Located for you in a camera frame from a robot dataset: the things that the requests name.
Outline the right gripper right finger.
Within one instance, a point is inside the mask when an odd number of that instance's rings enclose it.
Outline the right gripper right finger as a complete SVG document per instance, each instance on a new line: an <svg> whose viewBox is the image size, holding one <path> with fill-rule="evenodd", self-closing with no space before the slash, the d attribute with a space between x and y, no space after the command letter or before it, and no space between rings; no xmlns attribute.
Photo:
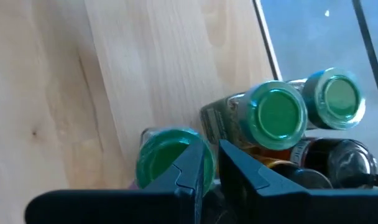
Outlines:
<svg viewBox="0 0 378 224"><path fill-rule="evenodd" d="M378 190L306 189L227 140L219 174L238 224L378 224Z"/></svg>

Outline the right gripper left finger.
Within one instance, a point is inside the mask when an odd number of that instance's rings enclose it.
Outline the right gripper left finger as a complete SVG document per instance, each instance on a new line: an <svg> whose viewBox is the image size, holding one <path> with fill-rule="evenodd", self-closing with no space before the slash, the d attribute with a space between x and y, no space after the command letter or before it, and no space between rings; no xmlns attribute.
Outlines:
<svg viewBox="0 0 378 224"><path fill-rule="evenodd" d="M26 224L200 224L204 145L190 144L144 189L54 190L33 198Z"/></svg>

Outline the green lid herb jar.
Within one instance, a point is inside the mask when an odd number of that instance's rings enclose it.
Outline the green lid herb jar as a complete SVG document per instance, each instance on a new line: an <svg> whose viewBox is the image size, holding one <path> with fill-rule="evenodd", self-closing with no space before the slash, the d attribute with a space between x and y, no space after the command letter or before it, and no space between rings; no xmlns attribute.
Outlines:
<svg viewBox="0 0 378 224"><path fill-rule="evenodd" d="M366 110L366 99L354 74L328 68L288 84L302 95L307 111L307 129L346 130L357 126Z"/></svg>
<svg viewBox="0 0 378 224"><path fill-rule="evenodd" d="M200 118L212 144L224 139L240 149L282 151L301 140L308 113L298 90L272 80L203 106Z"/></svg>
<svg viewBox="0 0 378 224"><path fill-rule="evenodd" d="M147 128L141 133L140 151L136 161L136 185L143 189L167 170L171 163L193 142L204 144L203 195L213 186L216 156L210 143L191 128Z"/></svg>

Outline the orange spice jar black lid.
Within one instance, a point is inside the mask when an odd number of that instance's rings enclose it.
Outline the orange spice jar black lid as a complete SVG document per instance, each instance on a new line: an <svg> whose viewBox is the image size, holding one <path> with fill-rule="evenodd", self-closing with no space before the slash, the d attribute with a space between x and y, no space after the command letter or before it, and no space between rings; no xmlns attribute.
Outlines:
<svg viewBox="0 0 378 224"><path fill-rule="evenodd" d="M303 138L290 149L289 161L325 175L336 189L371 189L377 161L353 139Z"/></svg>

